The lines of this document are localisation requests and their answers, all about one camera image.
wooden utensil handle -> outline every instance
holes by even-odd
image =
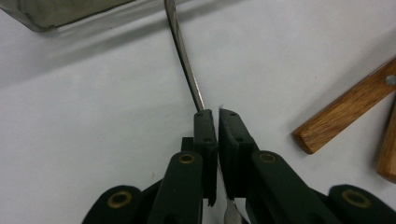
[[[396,184],[396,101],[379,154],[376,171],[387,180]]]
[[[379,67],[297,128],[293,132],[297,143],[308,154],[318,151],[394,91],[396,86],[391,83],[393,76],[396,76],[396,58]]]

white surface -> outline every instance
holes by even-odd
[[[239,113],[313,189],[375,173],[393,97],[313,156],[290,133],[396,54],[396,2],[189,1],[177,7],[205,105]],[[35,34],[0,12],[0,223],[80,223],[117,185],[163,177],[195,108],[162,1]],[[223,190],[204,223],[222,223]]]

metal rod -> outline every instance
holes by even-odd
[[[180,28],[178,26],[176,5],[174,0],[164,0],[166,16],[168,17],[169,26],[171,27],[172,36],[175,41],[178,58],[180,59],[181,66],[183,67],[184,75],[186,76],[187,83],[189,84],[192,99],[198,111],[205,110],[202,95],[199,92],[198,83],[195,80],[194,73],[191,69],[191,64],[187,56],[186,48],[184,47],[183,38],[181,36]]]

